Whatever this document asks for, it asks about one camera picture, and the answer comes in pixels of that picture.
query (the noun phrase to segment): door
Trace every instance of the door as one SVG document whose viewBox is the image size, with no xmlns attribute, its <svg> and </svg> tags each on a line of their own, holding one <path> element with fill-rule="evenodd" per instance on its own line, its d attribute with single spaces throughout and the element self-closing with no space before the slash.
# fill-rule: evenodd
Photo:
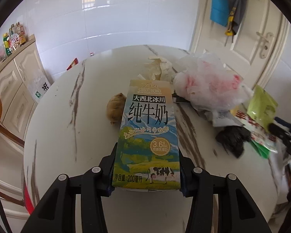
<svg viewBox="0 0 291 233">
<path fill-rule="evenodd" d="M 205 13 L 201 30 L 196 29 L 193 48 L 195 53 L 215 53 L 227 69 L 238 73 L 250 88 L 253 88 L 263 72 L 277 38 L 282 14 L 270 0 L 248 0 L 241 26 L 232 43 L 232 37 L 225 35 L 226 27 L 210 20 L 211 0 L 205 0 Z M 261 35 L 273 34 L 273 40 L 263 57 L 264 39 Z"/>
</svg>

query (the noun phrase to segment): green packet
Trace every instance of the green packet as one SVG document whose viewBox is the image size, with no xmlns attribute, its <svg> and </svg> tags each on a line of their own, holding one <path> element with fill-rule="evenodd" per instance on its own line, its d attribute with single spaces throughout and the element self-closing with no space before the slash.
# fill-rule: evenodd
<svg viewBox="0 0 291 233">
<path fill-rule="evenodd" d="M 255 142 L 254 140 L 250 141 L 253 148 L 257 151 L 257 153 L 265 159 L 268 159 L 269 154 L 271 153 L 271 151 L 269 149 L 267 149 L 266 147 L 260 145 L 259 143 Z"/>
<path fill-rule="evenodd" d="M 273 122 L 278 103 L 263 88 L 256 85 L 247 110 L 248 116 L 260 124 L 266 131 Z"/>
<path fill-rule="evenodd" d="M 151 191 L 180 189 L 178 137 L 169 82 L 130 81 L 112 185 Z"/>
</svg>

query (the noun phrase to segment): round table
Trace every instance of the round table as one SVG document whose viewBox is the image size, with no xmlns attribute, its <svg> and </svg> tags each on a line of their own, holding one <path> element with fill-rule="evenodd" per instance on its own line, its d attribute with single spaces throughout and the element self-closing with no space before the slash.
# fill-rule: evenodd
<svg viewBox="0 0 291 233">
<path fill-rule="evenodd" d="M 108 121 L 106 105 L 113 95 L 127 94 L 130 79 L 136 79 L 144 64 L 150 63 L 149 56 L 165 57 L 180 70 L 176 60 L 187 54 L 165 46 L 121 47 L 96 54 L 64 73 L 41 99 L 26 136 L 25 180 L 33 205 L 58 175 L 81 175 L 111 153 L 120 125 Z M 210 174 L 236 174 L 269 220 L 281 184 L 281 157 L 272 154 L 265 160 L 245 143 L 244 154 L 236 159 L 215 141 L 215 129 L 190 104 L 174 104 L 174 110 L 183 155 Z M 109 233 L 184 232 L 191 202 L 179 191 L 115 189 L 109 198 L 102 198 Z M 81 232 L 80 197 L 76 210 L 76 231 Z M 217 214 L 214 199 L 214 220 Z"/>
</svg>

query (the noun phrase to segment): red object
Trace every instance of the red object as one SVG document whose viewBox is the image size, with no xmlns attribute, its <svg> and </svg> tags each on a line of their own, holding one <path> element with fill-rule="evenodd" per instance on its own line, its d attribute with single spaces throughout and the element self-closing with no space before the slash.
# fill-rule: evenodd
<svg viewBox="0 0 291 233">
<path fill-rule="evenodd" d="M 29 196 L 25 181 L 24 181 L 24 203 L 29 215 L 31 215 L 34 210 L 34 207 L 30 200 L 30 196 Z"/>
<path fill-rule="evenodd" d="M 74 66 L 75 66 L 76 64 L 78 64 L 78 63 L 79 63 L 78 59 L 75 58 L 74 61 L 72 61 L 72 63 L 70 64 L 70 66 L 67 68 L 67 71 L 68 71 L 70 68 L 74 67 Z"/>
</svg>

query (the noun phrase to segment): bottle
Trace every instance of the bottle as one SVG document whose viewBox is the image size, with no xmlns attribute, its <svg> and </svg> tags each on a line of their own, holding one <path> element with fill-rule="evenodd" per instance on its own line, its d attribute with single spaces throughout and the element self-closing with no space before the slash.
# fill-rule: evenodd
<svg viewBox="0 0 291 233">
<path fill-rule="evenodd" d="M 7 56 L 10 56 L 12 53 L 10 51 L 10 45 L 9 45 L 9 35 L 8 33 L 4 33 L 3 34 L 3 44 L 4 44 L 4 47 L 5 47 L 5 52 L 6 52 L 6 55 Z"/>
<path fill-rule="evenodd" d="M 11 24 L 11 29 L 13 32 L 16 32 L 14 24 Z"/>
<path fill-rule="evenodd" d="M 22 32 L 22 34 L 25 35 L 24 27 L 23 27 L 19 22 L 17 22 L 17 24 L 20 26 L 20 31 Z"/>
<path fill-rule="evenodd" d="M 19 22 L 16 23 L 16 32 L 18 34 L 18 42 L 20 45 L 22 45 L 23 43 L 26 42 L 26 37 L 23 34 L 22 30 L 21 30 L 21 25 L 19 24 Z"/>
<path fill-rule="evenodd" d="M 12 52 L 14 52 L 20 47 L 20 44 L 18 41 L 18 34 L 14 33 L 12 27 L 10 28 L 9 37 L 11 39 L 10 48 L 11 48 Z"/>
</svg>

